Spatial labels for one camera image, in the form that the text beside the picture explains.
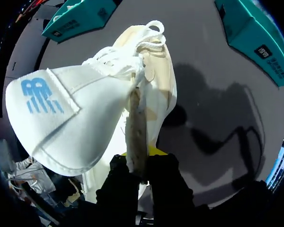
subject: shoelace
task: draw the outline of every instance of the shoelace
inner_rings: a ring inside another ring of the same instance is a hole
[[[152,30],[150,27],[155,26],[159,31]],[[164,26],[161,22],[154,20],[149,22],[140,30],[135,38],[122,47],[105,47],[100,50],[93,58],[83,62],[84,64],[93,64],[96,61],[109,67],[110,76],[119,79],[132,80],[132,74],[135,74],[133,88],[138,86],[145,78],[143,55],[138,53],[138,48],[150,48],[159,50],[166,42],[163,35]],[[155,38],[158,43],[152,43],[149,40]]]

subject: shoe tongue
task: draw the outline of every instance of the shoe tongue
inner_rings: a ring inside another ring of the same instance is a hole
[[[69,91],[49,69],[12,81],[6,89],[6,108],[18,139],[25,143],[23,146],[28,151],[34,151],[80,110]]]
[[[108,77],[94,65],[39,70],[8,85],[6,108],[32,157],[59,174],[79,175],[104,153],[129,88],[129,82]]]

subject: sneaker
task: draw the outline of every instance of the sneaker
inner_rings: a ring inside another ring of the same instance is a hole
[[[177,97],[163,31],[159,21],[133,26],[81,66],[39,70],[12,81],[7,112],[29,155],[66,176],[94,167],[84,174],[84,191],[90,184],[101,188],[112,157],[126,152],[124,108],[137,86],[146,97],[148,141],[154,146]]]
[[[159,31],[152,30],[151,26],[156,26]],[[144,92],[147,139],[149,145],[153,147],[156,146],[165,117],[173,110],[177,101],[175,74],[163,32],[164,26],[159,21],[152,21],[145,26],[131,26],[119,36],[113,45],[116,49],[138,46],[137,52],[143,55],[146,77]],[[129,113],[125,109],[102,158],[92,169],[82,175],[87,201],[97,202],[96,191],[106,180],[110,170],[110,161],[114,155],[126,152],[125,123],[128,116]],[[145,185],[140,185],[139,197],[142,196],[145,188]]]

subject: teal box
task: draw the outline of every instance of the teal box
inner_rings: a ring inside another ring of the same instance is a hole
[[[251,0],[215,0],[227,43],[284,86],[284,39],[277,26]]]
[[[60,43],[84,32],[102,28],[116,7],[113,0],[68,0],[53,16],[42,35]]]

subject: blue logo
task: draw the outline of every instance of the blue logo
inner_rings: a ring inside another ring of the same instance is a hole
[[[42,78],[34,78],[32,80],[23,80],[21,82],[21,87],[24,96],[30,96],[30,101],[27,101],[27,107],[30,113],[34,113],[31,103],[34,106],[35,111],[40,113],[40,108],[43,109],[45,113],[48,113],[49,110],[52,113],[56,113],[56,111],[60,111],[64,113],[60,104],[57,100],[50,101],[48,98],[53,94],[50,88],[48,87],[46,81]]]

